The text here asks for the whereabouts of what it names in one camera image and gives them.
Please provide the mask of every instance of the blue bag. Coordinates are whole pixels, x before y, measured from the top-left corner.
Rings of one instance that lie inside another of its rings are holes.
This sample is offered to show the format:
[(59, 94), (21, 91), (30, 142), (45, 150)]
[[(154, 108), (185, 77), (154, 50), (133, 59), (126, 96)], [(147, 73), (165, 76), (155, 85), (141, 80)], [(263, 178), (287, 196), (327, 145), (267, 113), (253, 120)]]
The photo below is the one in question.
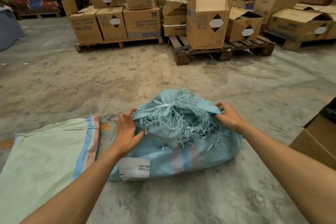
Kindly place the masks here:
[(233, 158), (243, 137), (221, 125), (214, 116), (220, 113), (212, 102), (187, 90), (163, 90), (132, 114), (136, 134), (145, 129), (146, 135), (118, 162), (109, 180), (167, 177)]

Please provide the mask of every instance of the person's left hand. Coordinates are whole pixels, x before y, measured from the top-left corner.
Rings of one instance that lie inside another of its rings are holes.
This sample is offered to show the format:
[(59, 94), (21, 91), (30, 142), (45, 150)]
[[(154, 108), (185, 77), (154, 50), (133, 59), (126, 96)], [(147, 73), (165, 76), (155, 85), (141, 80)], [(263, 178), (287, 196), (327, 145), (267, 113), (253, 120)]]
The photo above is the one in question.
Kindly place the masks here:
[(135, 124), (132, 119), (132, 113), (136, 110), (136, 108), (131, 108), (127, 114), (120, 113), (118, 115), (117, 126), (115, 128), (117, 136), (111, 147), (115, 147), (120, 158), (133, 150), (145, 135), (145, 131), (141, 131), (134, 136)]

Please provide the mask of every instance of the pink stripe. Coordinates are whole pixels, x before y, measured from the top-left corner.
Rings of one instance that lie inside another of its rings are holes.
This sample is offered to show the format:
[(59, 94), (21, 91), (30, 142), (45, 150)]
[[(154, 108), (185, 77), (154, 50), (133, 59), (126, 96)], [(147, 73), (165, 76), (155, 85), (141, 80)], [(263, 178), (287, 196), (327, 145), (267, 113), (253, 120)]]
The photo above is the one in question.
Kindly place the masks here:
[(96, 151), (98, 147), (98, 138), (99, 138), (99, 116), (95, 115), (92, 117), (93, 124), (96, 126), (94, 129), (94, 136), (93, 136), (93, 143), (92, 146), (87, 153), (87, 159), (86, 159), (86, 168), (88, 168), (94, 161), (96, 156)]
[(173, 151), (173, 171), (174, 171), (174, 174), (177, 174), (180, 172), (180, 169), (179, 169), (179, 149), (178, 148), (175, 148), (174, 151)]
[(195, 145), (191, 148), (191, 156), (194, 169), (198, 169), (198, 153)]

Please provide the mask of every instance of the forearm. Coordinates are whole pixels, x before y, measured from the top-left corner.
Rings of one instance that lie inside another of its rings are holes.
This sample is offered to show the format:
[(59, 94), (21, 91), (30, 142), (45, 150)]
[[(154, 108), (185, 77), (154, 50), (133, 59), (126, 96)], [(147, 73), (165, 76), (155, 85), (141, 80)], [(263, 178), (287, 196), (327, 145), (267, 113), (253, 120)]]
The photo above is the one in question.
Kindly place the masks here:
[(243, 122), (239, 132), (310, 223), (336, 220), (336, 172)]
[(119, 159), (117, 149), (112, 146), (69, 186), (29, 215), (22, 224), (86, 223)]

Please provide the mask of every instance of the barcode sticker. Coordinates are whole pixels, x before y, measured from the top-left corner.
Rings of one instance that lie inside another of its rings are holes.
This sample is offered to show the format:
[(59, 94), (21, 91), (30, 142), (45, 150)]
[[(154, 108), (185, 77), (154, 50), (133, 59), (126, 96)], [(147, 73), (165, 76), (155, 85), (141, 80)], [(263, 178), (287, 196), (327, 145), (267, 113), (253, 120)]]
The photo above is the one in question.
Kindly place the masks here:
[(123, 181), (149, 177), (149, 159), (122, 158), (118, 162), (120, 178)]

